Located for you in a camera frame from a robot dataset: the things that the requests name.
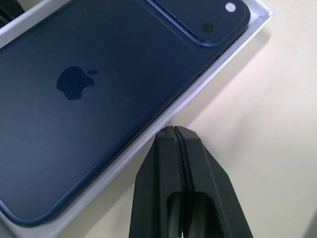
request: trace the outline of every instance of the white box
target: white box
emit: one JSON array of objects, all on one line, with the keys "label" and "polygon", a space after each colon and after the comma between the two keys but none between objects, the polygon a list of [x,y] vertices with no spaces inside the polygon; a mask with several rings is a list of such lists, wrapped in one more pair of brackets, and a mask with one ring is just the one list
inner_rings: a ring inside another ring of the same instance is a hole
[{"label": "white box", "polygon": [[[43,0],[38,5],[0,29],[0,48],[53,13],[70,0]],[[2,213],[0,218],[18,238],[56,237],[122,170],[134,156],[185,107],[215,75],[237,55],[266,25],[273,12],[261,0],[243,0],[250,9],[248,29],[228,50],[172,103],[99,177],[55,220],[34,227],[13,224]]]}]

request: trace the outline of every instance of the camera lens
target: camera lens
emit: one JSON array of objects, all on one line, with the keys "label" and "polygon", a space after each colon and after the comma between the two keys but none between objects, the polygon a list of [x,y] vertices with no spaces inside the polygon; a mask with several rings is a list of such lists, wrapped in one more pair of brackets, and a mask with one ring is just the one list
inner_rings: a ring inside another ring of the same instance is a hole
[{"label": "camera lens", "polygon": [[203,30],[204,30],[206,33],[214,32],[214,25],[212,25],[210,22],[205,23],[205,24],[203,25]]}]

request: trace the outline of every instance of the white table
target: white table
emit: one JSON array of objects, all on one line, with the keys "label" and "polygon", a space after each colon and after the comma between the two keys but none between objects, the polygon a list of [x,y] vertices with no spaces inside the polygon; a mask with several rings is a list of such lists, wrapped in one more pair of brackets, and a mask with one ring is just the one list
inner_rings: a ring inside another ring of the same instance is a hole
[{"label": "white table", "polygon": [[[316,238],[317,1],[266,2],[273,20],[170,124],[227,171],[255,238]],[[148,149],[59,238],[128,238]]]}]

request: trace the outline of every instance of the smartphone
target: smartphone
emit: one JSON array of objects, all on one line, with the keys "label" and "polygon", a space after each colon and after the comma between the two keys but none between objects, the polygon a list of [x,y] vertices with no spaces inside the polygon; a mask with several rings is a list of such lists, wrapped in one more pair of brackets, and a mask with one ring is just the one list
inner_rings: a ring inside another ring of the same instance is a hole
[{"label": "smartphone", "polygon": [[0,210],[56,217],[249,20],[242,0],[73,0],[0,49]]}]

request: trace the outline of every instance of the clamp jaw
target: clamp jaw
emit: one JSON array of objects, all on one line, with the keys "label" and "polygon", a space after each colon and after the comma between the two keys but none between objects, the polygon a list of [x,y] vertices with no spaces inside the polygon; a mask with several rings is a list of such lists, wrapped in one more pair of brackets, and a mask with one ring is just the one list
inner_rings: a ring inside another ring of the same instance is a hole
[{"label": "clamp jaw", "polygon": [[230,179],[197,134],[161,130],[135,181],[129,238],[252,238]]}]

